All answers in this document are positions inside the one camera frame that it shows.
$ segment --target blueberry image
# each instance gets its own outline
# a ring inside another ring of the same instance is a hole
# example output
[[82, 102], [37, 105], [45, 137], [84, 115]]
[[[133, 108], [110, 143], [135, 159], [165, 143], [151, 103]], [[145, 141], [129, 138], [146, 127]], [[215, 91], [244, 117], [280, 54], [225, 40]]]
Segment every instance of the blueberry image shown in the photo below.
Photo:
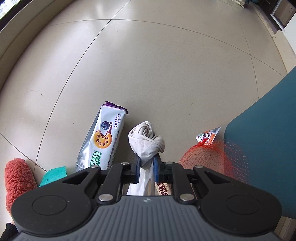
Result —
[[101, 127], [103, 130], [108, 130], [109, 127], [110, 127], [110, 124], [108, 121], [103, 121], [102, 124], [101, 124]]

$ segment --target red fuzzy slipper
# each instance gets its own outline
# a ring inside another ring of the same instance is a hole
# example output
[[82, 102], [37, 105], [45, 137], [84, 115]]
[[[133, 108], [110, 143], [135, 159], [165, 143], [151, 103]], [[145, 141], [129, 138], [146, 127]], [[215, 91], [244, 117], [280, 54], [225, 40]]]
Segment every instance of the red fuzzy slipper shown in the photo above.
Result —
[[27, 191], [37, 187], [28, 164], [20, 158], [9, 161], [4, 170], [6, 208], [9, 213], [13, 202]]

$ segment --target silver rivet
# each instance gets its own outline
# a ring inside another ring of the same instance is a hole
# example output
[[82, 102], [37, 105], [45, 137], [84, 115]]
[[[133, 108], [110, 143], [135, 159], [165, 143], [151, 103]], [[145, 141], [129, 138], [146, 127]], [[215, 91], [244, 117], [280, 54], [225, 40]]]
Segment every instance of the silver rivet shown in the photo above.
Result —
[[180, 199], [182, 201], [192, 201], [194, 199], [194, 196], [192, 194], [189, 193], [184, 193], [180, 195]]
[[111, 201], [113, 199], [113, 196], [111, 194], [101, 194], [99, 196], [99, 200], [102, 202]]

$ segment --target beige floor tile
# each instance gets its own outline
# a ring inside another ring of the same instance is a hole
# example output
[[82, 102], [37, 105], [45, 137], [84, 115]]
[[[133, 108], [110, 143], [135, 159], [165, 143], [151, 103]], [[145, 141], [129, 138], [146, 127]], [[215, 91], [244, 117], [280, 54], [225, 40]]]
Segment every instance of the beige floor tile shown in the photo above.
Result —
[[163, 23], [189, 29], [249, 53], [246, 39], [231, 5], [219, 0], [131, 0], [114, 18]]
[[179, 161], [196, 144], [197, 134], [228, 123], [258, 95], [250, 55], [184, 29], [112, 20], [65, 86], [37, 164], [45, 170], [66, 166], [68, 174], [73, 172], [105, 100], [129, 110], [117, 161], [130, 161], [127, 133], [142, 121], [152, 122], [164, 137], [163, 161]]
[[92, 19], [111, 19], [129, 0], [76, 0], [49, 25]]
[[258, 95], [261, 98], [276, 86], [283, 79], [283, 76], [256, 58], [252, 57], [252, 60], [256, 74]]
[[45, 175], [46, 171], [44, 171], [41, 167], [39, 167], [38, 165], [36, 165], [35, 167], [35, 171], [34, 171], [34, 178], [35, 181], [37, 183], [37, 186], [40, 185], [43, 176]]
[[232, 6], [241, 23], [251, 55], [285, 76], [287, 72], [279, 51], [253, 8], [247, 4], [245, 8], [240, 7], [236, 3], [233, 3]]
[[6, 166], [6, 163], [18, 157], [26, 160], [32, 171], [34, 171], [35, 164], [32, 161], [28, 160], [28, 158], [26, 158], [16, 148], [14, 148], [7, 140], [5, 140], [5, 138], [2, 135], [0, 135], [0, 157], [0, 233], [2, 233], [5, 229], [6, 223], [11, 222], [12, 220], [5, 206], [6, 189], [4, 184], [4, 168]]
[[63, 86], [107, 20], [46, 27], [23, 53], [0, 95], [0, 133], [35, 161]]

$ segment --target green cloth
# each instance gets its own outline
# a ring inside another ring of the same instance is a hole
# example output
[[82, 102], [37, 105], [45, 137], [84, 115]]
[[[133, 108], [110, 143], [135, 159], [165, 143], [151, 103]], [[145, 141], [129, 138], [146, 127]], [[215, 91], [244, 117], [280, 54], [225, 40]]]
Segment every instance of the green cloth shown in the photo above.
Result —
[[66, 167], [58, 167], [58, 168], [51, 169], [47, 173], [45, 173], [39, 187], [42, 187], [48, 183], [52, 183], [66, 176], [67, 176]]

